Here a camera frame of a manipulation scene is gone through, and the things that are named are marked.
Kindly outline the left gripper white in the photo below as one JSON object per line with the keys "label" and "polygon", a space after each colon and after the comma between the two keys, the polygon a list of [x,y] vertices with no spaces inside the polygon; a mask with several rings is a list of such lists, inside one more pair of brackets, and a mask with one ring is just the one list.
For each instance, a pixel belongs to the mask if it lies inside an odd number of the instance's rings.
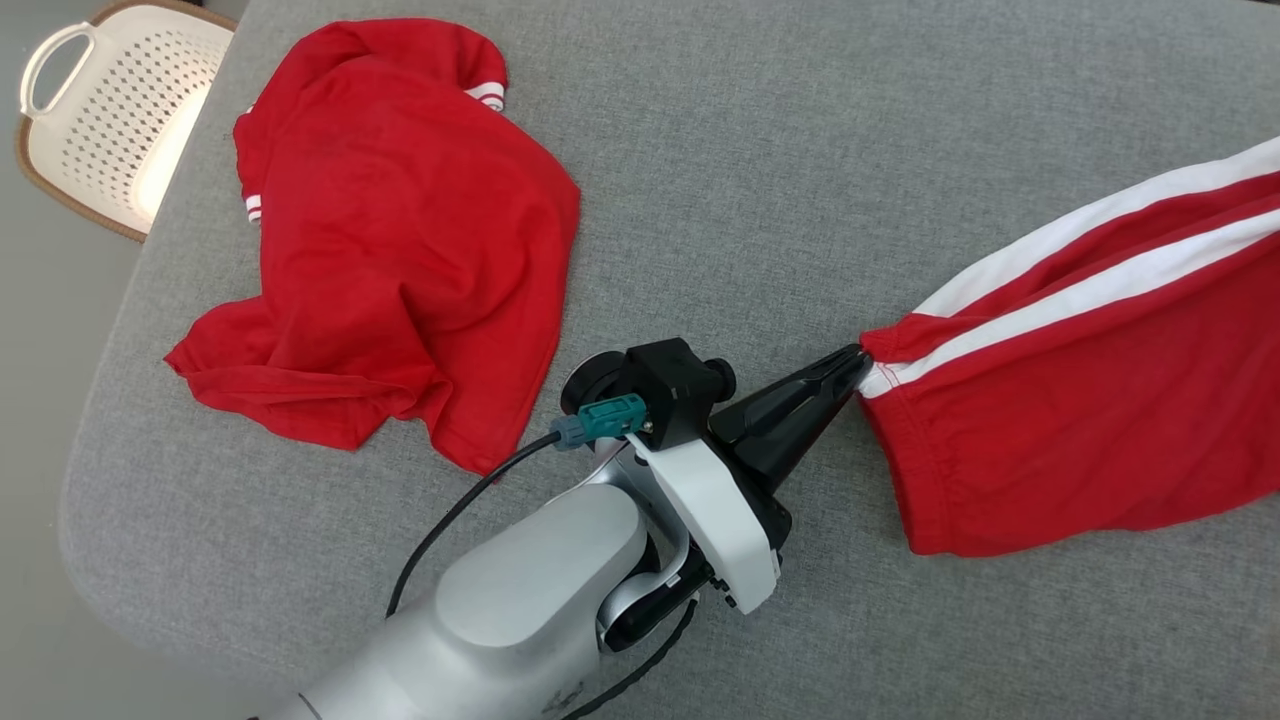
{"label": "left gripper white", "polygon": [[[776,383],[716,413],[710,433],[724,443],[744,442],[744,465],[767,495],[785,483],[826,432],[870,370],[860,345],[847,345]],[[636,433],[626,434],[636,460],[643,460],[659,498],[653,509],[672,528],[669,537],[684,556],[672,569],[641,574],[623,583],[623,597],[635,610],[678,603],[675,585],[691,580],[685,570],[695,544],[712,575],[727,583],[742,615],[759,609],[773,593],[780,561],[765,528],[735,480],[730,465],[707,439],[663,450],[649,448]]]}

